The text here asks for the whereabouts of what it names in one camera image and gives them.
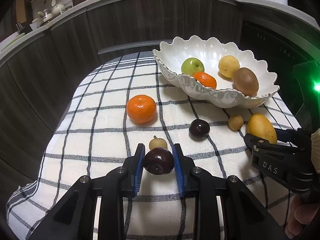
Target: green led light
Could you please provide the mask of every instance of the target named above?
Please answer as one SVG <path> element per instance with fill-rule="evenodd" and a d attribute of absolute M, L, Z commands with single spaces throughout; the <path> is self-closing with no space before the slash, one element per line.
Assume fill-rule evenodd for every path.
<path fill-rule="evenodd" d="M 315 83 L 315 91 L 320 93 L 320 83 Z"/>

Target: green apple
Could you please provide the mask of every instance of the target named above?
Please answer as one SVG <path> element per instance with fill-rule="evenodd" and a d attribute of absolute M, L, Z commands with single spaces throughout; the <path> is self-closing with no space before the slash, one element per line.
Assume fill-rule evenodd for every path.
<path fill-rule="evenodd" d="M 182 63 L 181 72 L 183 74 L 193 76 L 199 71 L 204 72 L 204 66 L 202 62 L 195 57 L 188 58 Z"/>

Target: tablecloth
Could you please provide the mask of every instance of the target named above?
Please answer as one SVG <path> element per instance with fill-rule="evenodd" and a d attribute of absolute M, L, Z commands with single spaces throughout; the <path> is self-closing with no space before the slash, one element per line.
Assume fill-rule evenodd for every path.
<path fill-rule="evenodd" d="M 157 117 L 145 125 L 133 123 L 126 103 L 135 95 L 152 97 Z M 19 239 L 28 239 L 46 213 L 82 175 L 105 176 L 132 156 L 138 143 L 148 148 L 156 135 L 168 142 L 168 149 L 180 143 L 184 155 L 193 158 L 212 175 L 238 176 L 269 210 L 279 225 L 287 222 L 293 193 L 251 164 L 251 153 L 243 141 L 246 125 L 239 131 L 228 128 L 228 118 L 240 114 L 245 124 L 256 112 L 264 114 L 274 127 L 297 129 L 299 124 L 282 99 L 275 94 L 253 109 L 221 109 L 194 100 L 171 85 L 159 72 L 152 52 L 114 59 L 90 73 L 77 88 L 66 117 L 54 133 L 41 161 L 38 180 L 19 187 L 7 203 L 7 222 Z M 188 135 L 196 118 L 210 124 L 203 141 Z M 220 231 L 223 222 L 220 208 Z M 94 223 L 97 239 L 100 198 Z M 167 175 L 144 171 L 140 192 L 124 199 L 126 239 L 192 239 L 194 198 L 181 199 L 174 170 Z"/>

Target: scalloped bowl rim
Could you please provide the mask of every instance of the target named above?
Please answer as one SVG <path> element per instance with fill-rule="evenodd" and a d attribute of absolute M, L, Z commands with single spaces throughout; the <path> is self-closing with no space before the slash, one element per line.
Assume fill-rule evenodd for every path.
<path fill-rule="evenodd" d="M 177 36 L 177 37 L 175 37 L 175 38 L 172 40 L 172 43 L 171 43 L 171 44 L 173 44 L 176 39 L 182 39 L 182 40 L 184 40 L 184 41 L 190 41 L 190 39 L 191 39 L 192 37 L 198 37 L 198 36 L 197 36 L 197 35 L 193 35 L 193 36 L 191 36 L 188 40 L 184 40 L 183 38 Z M 254 57 L 254 54 L 253 54 L 253 52 L 252 52 L 251 50 L 249 50 L 249 49 L 247 49 L 247 50 L 240 50 L 240 49 L 238 48 L 238 46 L 237 46 L 234 42 L 221 43 L 221 42 L 220 42 L 217 38 L 215 38 L 215 37 L 211 37 L 211 38 L 207 39 L 206 41 L 208 41 L 208 40 L 210 40 L 210 39 L 216 39 L 220 44 L 224 44 L 224 45 L 234 44 L 239 51 L 249 51 L 249 52 L 252 54 L 253 58 L 254 58 L 256 61 L 262 61 L 262 62 L 264 61 L 264 62 L 267 64 L 267 71 L 268 71 L 268 63 L 267 63 L 265 60 L 257 60 L 257 59 Z M 167 42 L 165 42 L 165 41 L 161 41 L 161 42 L 160 42 L 160 51 L 162 50 L 162 49 L 161 49 L 161 44 L 162 44 L 162 43 L 166 43 L 166 44 L 168 44 L 168 45 L 171 45 L 171 44 L 169 44 L 169 43 L 167 43 Z M 206 86 L 204 86 L 203 84 L 201 84 L 195 77 L 190 76 L 189 74 L 183 74 L 183 73 L 182 73 L 182 74 L 177 74 L 177 73 L 171 71 L 171 70 L 156 56 L 155 51 L 159 51 L 159 50 L 153 49 L 153 50 L 152 50 L 153 56 L 154 56 L 170 73 L 175 74 L 176 76 L 180 76 L 180 75 L 181 75 L 181 76 L 188 76 L 188 77 L 194 79 L 201 88 L 211 89 L 212 91 L 220 91 L 220 92 L 221 92 L 221 91 L 236 92 L 236 93 L 241 94 L 244 98 L 248 98 L 248 99 L 267 98 L 267 97 L 270 97 L 272 94 L 275 94 L 276 92 L 278 92 L 279 89 L 280 89 L 280 86 L 279 86 L 279 85 L 276 85 L 276 86 L 278 86 L 278 88 L 277 88 L 275 91 L 271 92 L 271 93 L 268 93 L 268 94 L 265 94 L 265 95 L 262 95 L 262 96 L 258 96 L 258 97 L 251 97 L 251 96 L 245 96 L 242 92 L 240 92 L 239 90 L 233 89 L 233 88 L 213 89 L 213 88 L 211 88 L 211 87 L 206 87 Z M 277 80 L 277 78 L 278 78 L 278 75 L 277 75 L 276 72 L 269 72 L 269 73 L 274 73 L 274 74 L 276 74 L 276 77 L 275 77 L 274 81 L 272 82 L 272 84 L 274 85 L 275 82 L 276 82 L 276 80 Z"/>

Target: fruit bowl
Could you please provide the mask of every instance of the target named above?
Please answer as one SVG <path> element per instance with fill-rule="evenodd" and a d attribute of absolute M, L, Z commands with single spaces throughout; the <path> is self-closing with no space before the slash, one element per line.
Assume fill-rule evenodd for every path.
<path fill-rule="evenodd" d="M 210 101 L 221 108 L 260 106 L 280 88 L 274 85 L 277 74 L 268 72 L 265 60 L 256 60 L 251 50 L 239 50 L 235 43 L 222 44 L 214 37 L 207 41 L 201 40 L 198 36 L 192 36 L 187 41 L 175 37 L 171 44 L 162 41 L 160 51 L 154 49 L 153 55 L 161 73 L 172 85 L 181 88 L 192 98 Z M 226 55 L 236 57 L 240 67 L 247 67 L 255 73 L 259 81 L 259 90 L 255 97 L 245 96 L 234 89 L 232 79 L 227 79 L 219 73 L 219 60 Z M 198 58 L 204 65 L 204 72 L 216 79 L 216 89 L 205 87 L 194 77 L 181 73 L 182 63 L 191 57 Z"/>

